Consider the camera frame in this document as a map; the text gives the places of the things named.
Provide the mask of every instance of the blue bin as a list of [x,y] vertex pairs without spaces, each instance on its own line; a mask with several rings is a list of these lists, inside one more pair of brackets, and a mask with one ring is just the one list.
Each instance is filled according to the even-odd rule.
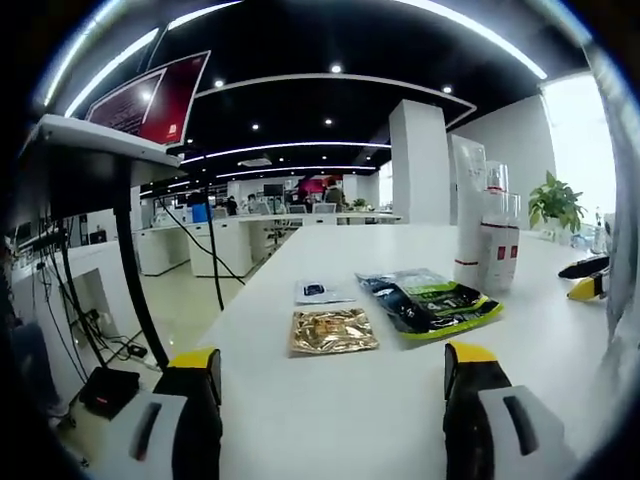
[[193,223],[206,223],[207,211],[205,210],[206,204],[200,203],[191,207],[191,214],[193,215]]

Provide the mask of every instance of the computer screen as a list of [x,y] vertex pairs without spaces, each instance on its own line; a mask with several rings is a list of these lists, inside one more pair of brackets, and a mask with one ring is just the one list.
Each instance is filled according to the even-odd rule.
[[209,52],[175,60],[116,88],[86,120],[163,145],[184,143],[189,111]]
[[265,184],[262,195],[264,197],[281,197],[284,195],[284,186],[281,183]]

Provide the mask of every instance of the led strip light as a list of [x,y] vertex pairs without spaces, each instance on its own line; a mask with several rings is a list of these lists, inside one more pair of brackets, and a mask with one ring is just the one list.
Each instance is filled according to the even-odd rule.
[[[114,1],[113,4],[109,4],[110,5],[109,10],[111,9],[111,7],[113,5],[115,5],[115,3],[117,3],[117,2]],[[236,2],[223,3],[221,5],[214,5],[212,7],[203,8],[201,10],[197,10],[195,12],[191,12],[191,13],[188,13],[186,15],[182,15],[181,17],[178,17],[175,20],[173,20],[172,22],[170,22],[169,25],[167,26],[167,30],[172,30],[172,29],[177,28],[177,27],[179,27],[181,25],[184,25],[187,22],[190,22],[191,20],[199,18],[199,17],[201,17],[203,15],[206,15],[208,13],[214,12],[216,10],[221,10],[221,9],[223,9],[225,7],[230,7],[232,5],[237,5],[238,3],[242,3],[242,0],[236,1]],[[102,16],[99,17],[99,19],[102,19],[106,15],[108,10],[106,10],[106,11],[105,10],[106,10],[106,8],[103,11],[100,12],[100,14]],[[69,54],[67,55],[67,58],[65,58],[65,61],[63,62],[62,66],[60,67],[60,69],[56,73],[56,77],[54,78],[54,83],[52,83],[51,87],[49,87],[49,92],[47,93],[47,98],[45,99],[45,102],[46,102],[45,105],[51,100],[51,97],[53,96],[53,92],[55,91],[55,88],[58,85],[58,82],[60,81],[60,78],[62,77],[62,74],[64,73],[64,70],[66,70],[66,68],[69,66],[69,63],[71,62],[71,58],[73,57],[73,55],[76,54],[77,50],[80,48],[80,45],[82,44],[82,42],[84,42],[85,36],[88,34],[89,31],[90,30],[87,29],[87,30],[85,30],[85,32],[83,32],[82,36],[73,45],[72,49],[70,50]],[[71,104],[69,105],[67,110],[65,111],[64,116],[65,117],[70,117],[71,115],[73,115],[74,112],[76,111],[76,109],[80,106],[80,104],[86,100],[86,98],[91,94],[91,92],[105,78],[107,78],[107,76],[111,72],[113,72],[122,62],[124,62],[131,55],[136,53],[141,48],[146,47],[148,44],[150,44],[156,38],[156,35],[158,34],[158,32],[159,32],[159,29],[158,28],[154,28],[153,30],[151,30],[150,32],[148,32],[147,34],[143,35],[138,40],[133,42],[131,45],[129,45],[122,53],[120,53],[120,55],[118,55],[117,57],[112,59],[109,63],[107,63],[102,68],[102,70],[100,70],[96,74],[96,76],[93,77],[91,79],[91,81],[82,89],[82,91],[76,96],[76,98],[73,99],[73,101],[71,102]]]
[[525,67],[533,72],[535,76],[537,76],[540,80],[544,80],[547,78],[547,74],[542,68],[538,66],[533,60],[527,57],[524,53],[522,53],[517,47],[513,44],[507,42],[504,38],[498,35],[493,30],[485,27],[484,25],[476,22],[475,20],[470,19],[469,17],[456,12],[455,10],[451,10],[443,5],[432,2],[430,0],[395,0],[399,3],[405,3],[407,5],[413,5],[414,7],[421,8],[423,10],[427,10],[428,12],[434,13],[436,15],[440,15],[441,17],[447,18],[452,22],[456,22],[458,25],[462,25],[465,28],[477,33],[478,35],[486,38],[491,43],[497,45],[502,48],[509,55],[514,57],[520,63],[522,63]]
[[282,168],[267,168],[264,170],[248,170],[244,172],[235,172],[235,173],[223,173],[221,175],[216,175],[216,178],[226,178],[226,177],[238,177],[240,175],[251,175],[254,173],[270,173],[270,172],[288,172],[291,170],[375,170],[376,167],[357,167],[357,166],[349,166],[349,165],[323,165],[323,166],[314,166],[314,167],[282,167]]
[[257,147],[236,148],[234,150],[226,150],[224,152],[209,153],[200,157],[193,157],[182,161],[181,165],[185,165],[191,162],[197,162],[205,158],[222,157],[224,155],[232,155],[234,153],[253,152],[256,150],[272,150],[275,148],[287,148],[287,147],[330,147],[330,146],[344,146],[344,147],[371,147],[371,148],[387,148],[390,149],[391,145],[386,143],[367,143],[367,142],[294,142],[294,143],[273,143],[270,145],[260,145]]

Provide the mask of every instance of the gold foil package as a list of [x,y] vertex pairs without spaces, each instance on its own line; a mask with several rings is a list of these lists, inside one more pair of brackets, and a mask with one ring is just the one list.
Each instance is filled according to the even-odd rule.
[[361,308],[293,312],[291,350],[311,354],[346,353],[378,348]]

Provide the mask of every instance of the window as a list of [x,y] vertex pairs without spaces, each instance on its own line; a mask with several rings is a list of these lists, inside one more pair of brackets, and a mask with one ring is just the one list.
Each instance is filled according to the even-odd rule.
[[393,162],[389,161],[380,167],[379,203],[380,208],[391,208],[393,205]]
[[556,174],[577,192],[595,224],[596,209],[612,213],[616,179],[611,137],[593,75],[584,73],[542,86],[556,161]]

